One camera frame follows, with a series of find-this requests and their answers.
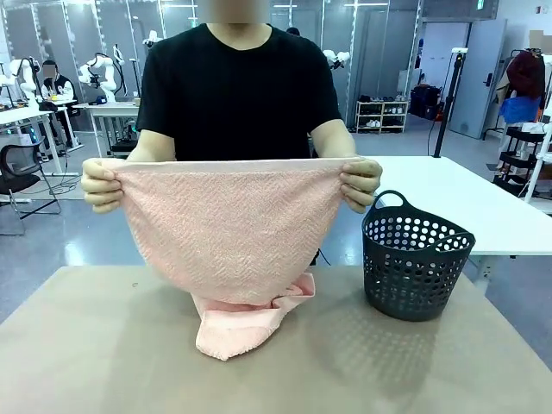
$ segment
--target person's left hand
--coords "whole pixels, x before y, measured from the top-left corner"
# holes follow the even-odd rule
[[[343,166],[340,179],[343,198],[351,210],[364,214],[373,203],[373,192],[380,186],[380,164],[373,160],[359,160]]]

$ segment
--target finger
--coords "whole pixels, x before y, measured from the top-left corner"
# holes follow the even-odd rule
[[[120,201],[113,201],[111,203],[102,204],[102,205],[94,205],[92,207],[92,211],[94,211],[97,214],[110,213],[111,211],[118,208],[120,205],[121,205]]]
[[[343,183],[352,185],[364,192],[374,192],[380,186],[380,179],[369,179],[360,175],[351,175],[342,172],[339,175]]]
[[[115,179],[115,174],[102,166],[102,161],[92,158],[83,162],[83,173],[86,173],[94,179]]]
[[[342,193],[362,206],[373,204],[373,196],[366,194],[365,192],[358,191],[349,185],[342,185]]]
[[[380,164],[374,160],[362,160],[349,162],[343,166],[343,171],[350,174],[361,174],[372,177],[379,177],[383,172]]]
[[[359,213],[359,214],[366,213],[366,207],[363,207],[362,205],[358,204],[356,201],[351,200],[349,197],[345,197],[345,201],[347,202],[351,210],[354,211],[355,213]]]
[[[85,192],[110,192],[121,189],[121,182],[114,179],[106,181],[105,179],[91,179],[88,176],[83,176],[80,181],[80,186]]]
[[[101,205],[118,201],[122,198],[122,191],[100,192],[98,194],[86,193],[85,202],[88,204]]]

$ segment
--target office chair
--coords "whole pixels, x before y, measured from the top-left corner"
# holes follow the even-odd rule
[[[0,235],[25,235],[25,225],[23,219],[32,214],[56,214],[61,212],[61,206],[58,199],[55,197],[55,193],[52,190],[52,186],[46,179],[44,172],[42,171],[42,165],[39,162],[39,146],[41,142],[38,142],[29,146],[20,145],[6,145],[0,151],[0,194],[9,196],[9,204],[13,211],[19,218],[21,223],[22,232],[20,233],[0,233]],[[50,194],[52,194],[53,200],[48,201],[41,207],[38,207],[32,211],[19,211],[14,193],[28,189],[30,186],[38,183],[41,179],[37,175],[34,175],[37,171],[41,172],[42,178],[46,182]],[[58,205],[57,211],[41,211],[50,204],[56,203]]]

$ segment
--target door handle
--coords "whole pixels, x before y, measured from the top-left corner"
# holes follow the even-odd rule
[[[491,83],[492,83],[492,73],[489,73],[486,77],[486,81],[483,82],[487,88],[489,88],[491,86]]]

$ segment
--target perforated basket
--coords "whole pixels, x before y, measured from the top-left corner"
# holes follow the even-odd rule
[[[387,194],[403,204],[378,208]],[[368,302],[390,317],[427,321],[449,301],[475,237],[413,207],[399,192],[384,191],[362,222],[362,244]]]

